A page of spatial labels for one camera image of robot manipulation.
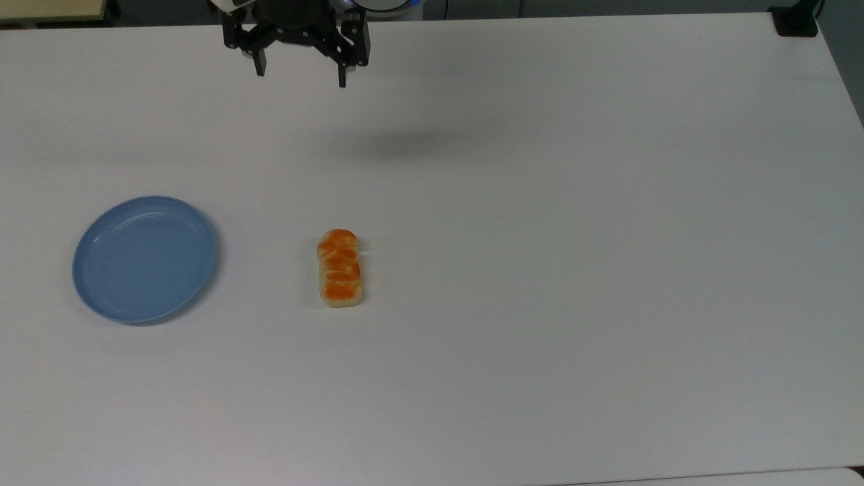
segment floor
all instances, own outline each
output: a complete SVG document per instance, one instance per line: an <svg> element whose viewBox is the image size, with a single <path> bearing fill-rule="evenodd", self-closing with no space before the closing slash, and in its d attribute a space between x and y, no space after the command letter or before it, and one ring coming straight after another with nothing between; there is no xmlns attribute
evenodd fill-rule
<svg viewBox="0 0 864 486"><path fill-rule="evenodd" d="M766 11L795 0L426 0L423 20ZM219 23L206 0L118 0L117 26ZM819 24L864 120L864 0L826 0Z"/></svg>

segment white table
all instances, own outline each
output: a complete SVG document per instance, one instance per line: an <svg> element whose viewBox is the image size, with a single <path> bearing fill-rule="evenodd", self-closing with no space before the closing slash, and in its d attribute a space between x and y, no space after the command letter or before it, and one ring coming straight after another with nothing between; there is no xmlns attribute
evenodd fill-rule
<svg viewBox="0 0 864 486"><path fill-rule="evenodd" d="M848 469L790 470L757 474L679 477L633 481L627 486L862 486L864 479Z"/></svg>
<svg viewBox="0 0 864 486"><path fill-rule="evenodd" d="M519 486L864 463L864 131L767 14L374 24L338 89L219 27L0 32L0 483ZM100 213L218 228L163 325ZM314 244L361 238L326 309Z"/></svg>

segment bread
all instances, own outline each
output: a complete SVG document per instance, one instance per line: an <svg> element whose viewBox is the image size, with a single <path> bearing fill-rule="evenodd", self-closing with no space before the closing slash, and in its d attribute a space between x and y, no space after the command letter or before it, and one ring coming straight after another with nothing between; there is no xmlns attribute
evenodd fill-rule
<svg viewBox="0 0 864 486"><path fill-rule="evenodd" d="M330 307L357 305L363 297L357 237L346 229L328 231L318 244L321 300Z"/></svg>

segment black device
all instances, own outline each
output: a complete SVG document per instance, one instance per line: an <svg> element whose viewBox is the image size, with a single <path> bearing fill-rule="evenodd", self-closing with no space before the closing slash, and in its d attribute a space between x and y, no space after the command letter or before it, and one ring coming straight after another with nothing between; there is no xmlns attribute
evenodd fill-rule
<svg viewBox="0 0 864 486"><path fill-rule="evenodd" d="M800 0L791 7L768 9L774 19L777 33L783 37L816 37L819 28L813 16L813 9L820 1L824 3L825 0Z"/></svg>
<svg viewBox="0 0 864 486"><path fill-rule="evenodd" d="M232 1L235 10L219 6L225 45L251 56L259 76L267 69L264 49L277 41L311 46L335 61L340 87L346 86L349 68L369 63L369 29L361 8L337 13L327 0ZM251 30L243 29L248 10L243 5L251 6L257 23Z"/></svg>

